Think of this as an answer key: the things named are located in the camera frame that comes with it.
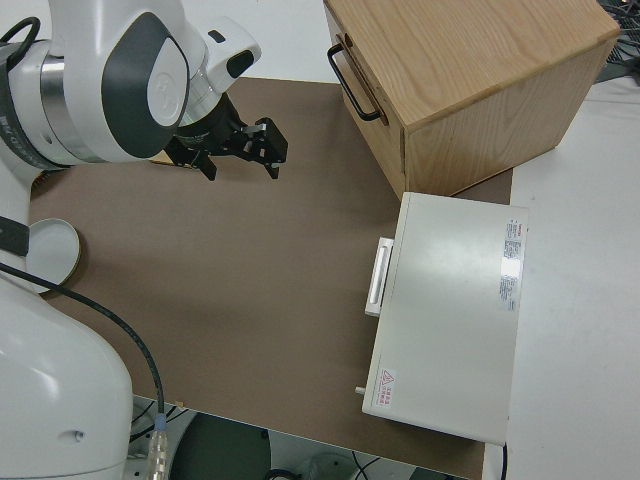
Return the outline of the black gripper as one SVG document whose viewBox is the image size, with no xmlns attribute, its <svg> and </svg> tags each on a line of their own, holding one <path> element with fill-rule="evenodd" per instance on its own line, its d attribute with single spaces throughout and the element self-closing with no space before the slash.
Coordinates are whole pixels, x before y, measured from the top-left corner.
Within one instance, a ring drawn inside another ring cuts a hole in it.
<svg viewBox="0 0 640 480">
<path fill-rule="evenodd" d="M 173 163 L 196 161 L 197 169 L 209 181 L 217 175 L 209 156 L 235 156 L 260 163 L 276 180 L 280 165 L 286 162 L 287 150 L 288 142 L 271 118 L 246 124 L 229 97 L 222 97 L 202 119 L 179 127 L 167 144 L 167 155 Z"/>
</svg>

